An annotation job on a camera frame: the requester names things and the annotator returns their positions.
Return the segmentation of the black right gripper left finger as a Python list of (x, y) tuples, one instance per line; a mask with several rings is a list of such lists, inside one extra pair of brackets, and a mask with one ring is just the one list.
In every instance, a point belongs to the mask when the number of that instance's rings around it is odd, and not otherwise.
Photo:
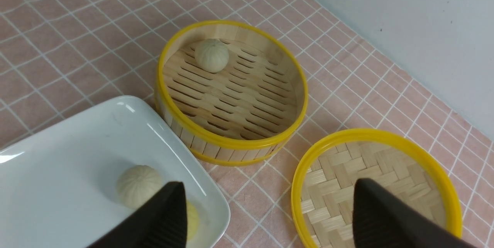
[(184, 183), (171, 181), (90, 248), (185, 248), (187, 229)]

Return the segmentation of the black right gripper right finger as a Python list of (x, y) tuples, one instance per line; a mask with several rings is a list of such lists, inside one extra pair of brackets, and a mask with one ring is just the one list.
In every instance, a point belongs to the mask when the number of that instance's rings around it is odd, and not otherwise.
[(470, 248), (370, 178), (354, 188), (352, 214), (357, 248)]

